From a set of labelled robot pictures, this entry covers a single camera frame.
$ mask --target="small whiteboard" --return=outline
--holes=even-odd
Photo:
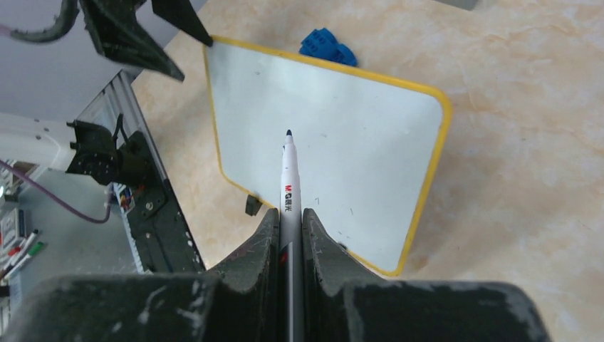
[[[446,96],[226,38],[204,54],[223,176],[278,207],[291,129],[303,207],[369,267],[400,274],[449,128]]]

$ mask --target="white marker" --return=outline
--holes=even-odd
[[[304,292],[302,260],[302,203],[298,153],[288,130],[283,146],[281,173],[281,205],[279,207],[279,247],[281,270],[286,283],[282,293],[285,301],[286,341],[304,340]]]

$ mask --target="yellow whiteboard border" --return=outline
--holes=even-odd
[[[420,198],[417,200],[417,205],[415,206],[415,212],[413,213],[413,218],[411,219],[411,226],[409,227],[409,231],[407,232],[407,237],[405,238],[405,244],[403,245],[402,252],[400,254],[400,258],[398,261],[398,265],[396,269],[392,271],[387,271],[381,269],[380,267],[375,266],[374,264],[368,262],[361,256],[358,256],[354,252],[348,250],[348,252],[354,256],[356,259],[361,261],[362,263],[368,265],[370,268],[376,270],[377,272],[385,275],[385,276],[399,276],[402,273],[403,266],[407,261],[407,255],[409,255],[409,251],[411,250],[411,243],[413,242],[413,237],[415,236],[415,231],[417,230],[417,225],[420,223],[420,218],[422,216],[422,211],[424,209],[424,205],[426,204],[426,199],[428,197],[428,193],[430,191],[430,185],[432,185],[432,181],[434,179],[434,174],[436,173],[436,169],[438,167],[438,161],[440,160],[440,155],[442,153],[442,148],[444,146],[444,141],[447,139],[447,133],[449,132],[449,126],[451,125],[451,116],[453,114],[453,107],[449,102],[447,96],[439,89],[433,88],[429,85],[424,85],[420,83],[414,83],[411,81],[405,81],[399,78],[395,78],[392,76],[380,75],[379,73],[373,73],[371,71],[363,70],[360,68],[355,68],[351,66],[345,66],[343,64],[334,63],[330,61],[325,61],[323,59],[317,59],[313,57],[308,57],[304,55],[300,55],[297,53],[280,51],[275,48],[267,48],[265,46],[259,46],[252,43],[247,43],[244,41],[237,41],[230,38],[224,38],[219,36],[213,36],[214,41],[219,43],[224,43],[227,45],[238,46],[240,48],[245,48],[252,51],[258,51],[261,53],[265,53],[267,55],[278,56],[286,59],[290,59],[292,61],[297,61],[305,64],[310,64],[312,66],[318,66],[320,68],[325,68],[333,71],[338,71],[341,73],[347,73],[348,75],[357,76],[360,78],[366,78],[368,80],[377,81],[381,83],[386,83],[391,86],[405,88],[413,91],[417,91],[418,93],[424,93],[426,95],[430,95],[433,98],[436,98],[442,107],[442,122],[440,125],[440,129],[438,132],[438,136],[436,139],[436,143],[434,144],[434,150],[432,151],[432,157],[430,158],[430,163],[428,164],[428,171],[426,172],[426,178],[424,178],[424,184],[422,185],[422,189],[420,191]],[[216,116],[214,112],[214,97],[212,96],[212,85],[209,81],[209,66],[207,63],[207,47],[204,46],[204,63],[206,68],[206,80],[207,87],[209,93],[209,103],[212,108],[212,126],[214,126],[214,140],[216,143],[216,153],[218,155],[218,166],[220,169],[220,173],[222,177],[224,177],[227,182],[233,184],[235,187],[239,188],[241,191],[247,193],[248,195],[255,196],[260,200],[263,204],[270,208],[274,208],[274,206],[268,203],[266,200],[259,198],[254,193],[249,190],[243,188],[241,185],[230,180],[222,169],[222,159],[220,157],[220,147],[218,143],[218,129],[216,127]]]

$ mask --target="marble surface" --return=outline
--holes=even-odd
[[[557,341],[604,338],[604,4],[209,0],[212,34],[297,51],[328,27],[360,67],[442,89],[449,137],[403,277],[509,281]],[[218,170],[202,47],[166,48],[187,78],[133,83],[208,266],[256,228]]]

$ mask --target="blue plastic block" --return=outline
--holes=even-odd
[[[357,59],[353,52],[346,45],[338,44],[335,36],[326,28],[313,30],[302,41],[299,52],[305,56],[357,66]]]

